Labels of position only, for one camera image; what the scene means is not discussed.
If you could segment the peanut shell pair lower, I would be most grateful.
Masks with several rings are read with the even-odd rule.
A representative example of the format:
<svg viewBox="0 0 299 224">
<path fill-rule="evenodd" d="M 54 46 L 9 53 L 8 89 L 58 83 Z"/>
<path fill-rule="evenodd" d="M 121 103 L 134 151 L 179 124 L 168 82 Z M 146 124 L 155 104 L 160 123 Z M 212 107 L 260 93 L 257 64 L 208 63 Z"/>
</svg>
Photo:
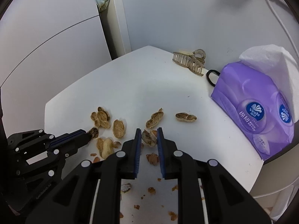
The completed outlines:
<svg viewBox="0 0 299 224">
<path fill-rule="evenodd" d="M 96 146 L 99 150 L 101 158 L 107 159 L 110 155 L 114 153 L 114 149 L 117 149 L 121 145 L 120 142 L 113 142 L 110 138 L 102 139 L 98 138 Z"/>
</svg>

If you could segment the peanut shell cluster left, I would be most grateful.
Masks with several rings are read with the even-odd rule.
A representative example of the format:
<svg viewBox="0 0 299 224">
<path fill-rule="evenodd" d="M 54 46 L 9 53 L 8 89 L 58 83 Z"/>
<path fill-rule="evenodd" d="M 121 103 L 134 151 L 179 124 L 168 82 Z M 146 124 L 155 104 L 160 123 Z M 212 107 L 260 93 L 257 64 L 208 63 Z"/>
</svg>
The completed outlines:
<svg viewBox="0 0 299 224">
<path fill-rule="evenodd" d="M 110 128 L 110 115 L 103 107 L 98 107 L 97 112 L 92 112 L 90 118 L 97 128 Z"/>
</svg>

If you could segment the peanut shell half upright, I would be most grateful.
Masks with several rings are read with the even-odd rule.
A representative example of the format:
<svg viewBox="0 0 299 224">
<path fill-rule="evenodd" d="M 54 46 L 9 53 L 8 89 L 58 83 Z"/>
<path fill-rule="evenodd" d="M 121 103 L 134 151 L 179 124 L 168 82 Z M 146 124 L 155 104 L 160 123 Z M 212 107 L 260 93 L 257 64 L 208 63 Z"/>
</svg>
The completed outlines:
<svg viewBox="0 0 299 224">
<path fill-rule="evenodd" d="M 123 121 L 115 120 L 112 127 L 113 134 L 116 138 L 121 139 L 125 134 L 125 127 Z"/>
</svg>

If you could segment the peanut shell fragment centre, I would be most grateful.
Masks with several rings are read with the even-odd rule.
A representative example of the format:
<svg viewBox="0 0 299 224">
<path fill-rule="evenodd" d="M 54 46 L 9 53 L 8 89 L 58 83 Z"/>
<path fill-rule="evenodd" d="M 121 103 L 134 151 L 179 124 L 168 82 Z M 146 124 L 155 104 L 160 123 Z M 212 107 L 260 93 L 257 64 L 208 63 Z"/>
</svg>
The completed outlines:
<svg viewBox="0 0 299 224">
<path fill-rule="evenodd" d="M 146 154 L 149 164 L 157 166 L 159 164 L 159 156 L 156 153 Z"/>
</svg>

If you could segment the white bedside table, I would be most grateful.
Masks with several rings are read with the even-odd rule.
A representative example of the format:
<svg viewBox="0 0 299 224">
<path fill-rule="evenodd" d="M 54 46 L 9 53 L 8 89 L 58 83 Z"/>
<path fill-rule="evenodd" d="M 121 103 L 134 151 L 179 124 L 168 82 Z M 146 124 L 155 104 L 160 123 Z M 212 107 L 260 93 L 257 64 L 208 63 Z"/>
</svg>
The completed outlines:
<svg viewBox="0 0 299 224">
<path fill-rule="evenodd" d="M 90 72 L 51 99 L 45 106 L 45 130 L 56 136 L 89 130 L 91 113 L 106 109 L 112 120 L 124 122 L 124 140 L 145 129 L 154 112 L 163 109 L 158 126 L 165 138 L 194 159 L 216 159 L 251 191 L 263 160 L 232 119 L 211 98 L 212 86 L 176 65 L 172 54 L 152 46 L 128 53 Z M 186 112 L 195 122 L 181 122 Z"/>
</svg>

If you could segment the purple tissue pack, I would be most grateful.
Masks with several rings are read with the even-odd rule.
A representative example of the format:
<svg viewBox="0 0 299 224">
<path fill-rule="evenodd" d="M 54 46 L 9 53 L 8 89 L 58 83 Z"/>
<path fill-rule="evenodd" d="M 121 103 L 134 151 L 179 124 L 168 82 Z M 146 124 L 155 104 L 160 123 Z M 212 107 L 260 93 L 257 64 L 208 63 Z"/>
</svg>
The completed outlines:
<svg viewBox="0 0 299 224">
<path fill-rule="evenodd" d="M 298 122 L 298 64 L 277 45 L 254 46 L 228 63 L 211 94 L 266 161 L 290 145 Z"/>
</svg>

